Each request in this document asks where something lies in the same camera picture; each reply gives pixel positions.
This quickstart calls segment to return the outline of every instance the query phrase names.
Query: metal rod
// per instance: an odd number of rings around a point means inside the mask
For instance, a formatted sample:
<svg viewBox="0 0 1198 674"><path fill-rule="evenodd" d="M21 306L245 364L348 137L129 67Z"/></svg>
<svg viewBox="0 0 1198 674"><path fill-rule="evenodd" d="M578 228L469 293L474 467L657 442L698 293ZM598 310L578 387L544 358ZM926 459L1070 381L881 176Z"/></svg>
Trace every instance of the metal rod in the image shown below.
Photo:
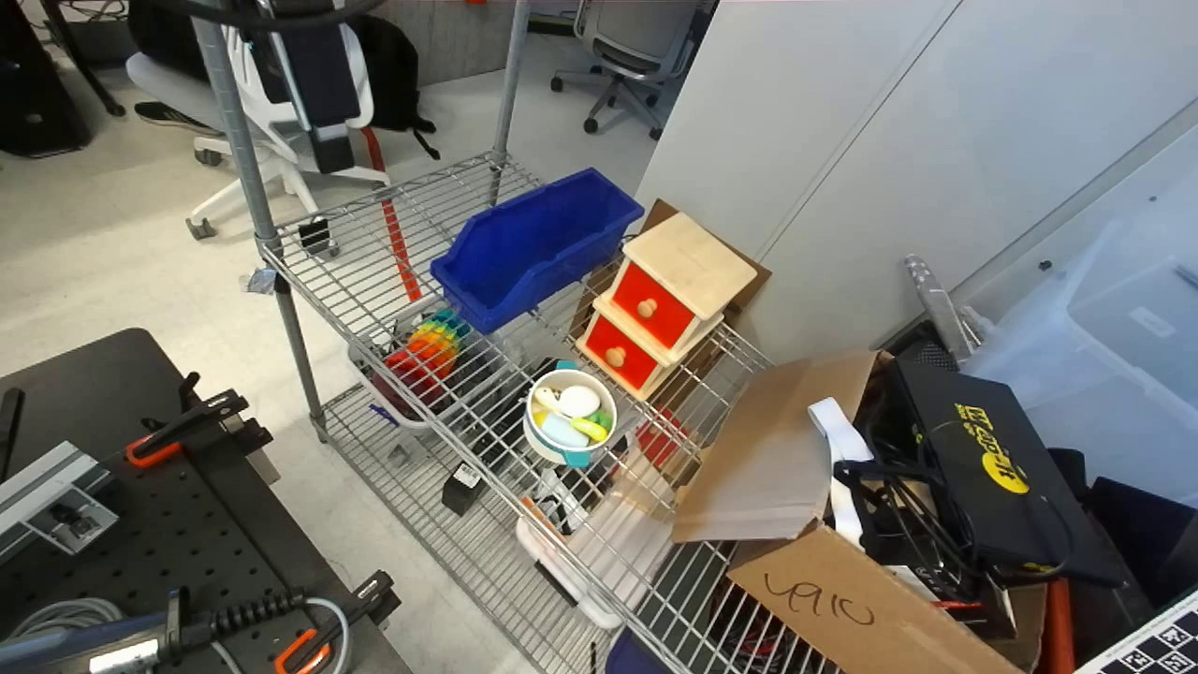
<svg viewBox="0 0 1198 674"><path fill-rule="evenodd" d="M256 159L256 134L251 134L246 116L241 109L241 94L237 94L237 84L232 84L232 62L230 62L230 54L225 54L221 27L214 27L206 18L190 18L190 21L194 21L199 54L201 54L201 62L209 70L209 85L214 85L214 96L217 96L217 109L221 109L221 120L225 120L225 134L230 134L230 145L232 145L241 191L245 191L251 220L256 220L258 251L266 248L271 256L281 258L285 242L281 242L281 235L275 228L275 217L271 217L271 200L266 200L258 159ZM301 387L305 387L305 398L308 398L308 416L310 416L315 429L325 437L325 407L321 407L320 391L315 391L315 373L310 373L310 358L308 358L308 346L305 346L305 331L301 331L301 310L297 310L297 300L291 300L291 285L285 278L278 278L275 300L278 300L278 310L281 310L285 331L288 331L288 346L291 346L291 357L297 357Z"/></svg>
<svg viewBox="0 0 1198 674"><path fill-rule="evenodd" d="M517 85L521 85L529 9L533 9L533 0L517 0L512 27L509 27L509 62L503 75L499 145L494 145L494 167L491 167L491 207L499 202L503 171L509 167L509 137L512 137L512 109L517 109Z"/></svg>

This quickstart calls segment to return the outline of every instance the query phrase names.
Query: red cable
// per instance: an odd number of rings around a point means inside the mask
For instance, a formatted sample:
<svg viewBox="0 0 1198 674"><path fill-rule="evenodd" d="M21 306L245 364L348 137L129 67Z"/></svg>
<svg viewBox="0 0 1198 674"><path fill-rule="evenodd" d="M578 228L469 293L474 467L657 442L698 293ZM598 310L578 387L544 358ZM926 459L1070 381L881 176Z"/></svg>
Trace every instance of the red cable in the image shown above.
<svg viewBox="0 0 1198 674"><path fill-rule="evenodd" d="M362 127L362 137L368 137L368 155L372 155L376 171L387 171L376 127ZM414 302L421 300L421 281L414 281L414 271L411 271L411 258L409 258L409 242L403 242L403 228L402 228L402 217L397 217L397 202L382 200L378 207L382 207L387 240L390 240L390 256L397 262L402 285L409 293L409 302Z"/></svg>

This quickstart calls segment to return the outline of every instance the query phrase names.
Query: desk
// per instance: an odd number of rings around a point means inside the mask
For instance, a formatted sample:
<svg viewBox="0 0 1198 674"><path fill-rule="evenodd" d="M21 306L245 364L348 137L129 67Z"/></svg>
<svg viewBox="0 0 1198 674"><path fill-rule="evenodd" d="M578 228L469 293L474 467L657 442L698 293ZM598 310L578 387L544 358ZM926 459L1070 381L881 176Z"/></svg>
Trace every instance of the desk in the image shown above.
<svg viewBox="0 0 1198 674"><path fill-rule="evenodd" d="M251 604L266 593L348 598L325 558L232 437L151 477L136 477L125 466L125 446L145 434L142 418L180 418L180 381L180 369L145 331L114 333L0 379L0 391L25 391L10 472L66 437L116 477L105 503L119 514L119 523L79 558L31 544L3 562L0 633L10 633L21 615L73 597L103 597L125 615L154 615L166 610L169 588L180 585L189 585L194 615ZM230 638L225 649L245 669L266 669L266 660L305 624L310 618L297 610ZM368 623L355 624L355 652L362 652L362 639L372 639L368 652L382 652L387 669L403 669ZM194 652L160 669L214 674L221 664L209 652Z"/></svg>

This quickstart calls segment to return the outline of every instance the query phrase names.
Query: blue plastic bin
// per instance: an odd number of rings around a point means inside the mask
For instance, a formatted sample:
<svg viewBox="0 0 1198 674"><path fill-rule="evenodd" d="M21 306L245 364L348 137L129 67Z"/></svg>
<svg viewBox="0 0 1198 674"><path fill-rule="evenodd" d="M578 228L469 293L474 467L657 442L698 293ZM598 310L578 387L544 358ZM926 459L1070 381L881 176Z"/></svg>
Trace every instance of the blue plastic bin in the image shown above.
<svg viewBox="0 0 1198 674"><path fill-rule="evenodd" d="M429 273L478 333L533 310L614 258L639 217L623 187L584 167L474 215Z"/></svg>

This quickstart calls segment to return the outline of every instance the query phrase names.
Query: white wall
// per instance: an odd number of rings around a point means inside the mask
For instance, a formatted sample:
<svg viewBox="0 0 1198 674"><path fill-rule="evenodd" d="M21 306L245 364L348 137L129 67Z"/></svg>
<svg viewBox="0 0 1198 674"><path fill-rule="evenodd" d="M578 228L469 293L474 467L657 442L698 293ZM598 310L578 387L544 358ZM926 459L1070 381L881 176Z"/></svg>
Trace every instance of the white wall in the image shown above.
<svg viewBox="0 0 1198 674"><path fill-rule="evenodd" d="M639 200L773 271L773 358L877 346L917 310L904 256L960 285L1198 96L1192 0L724 3Z"/></svg>

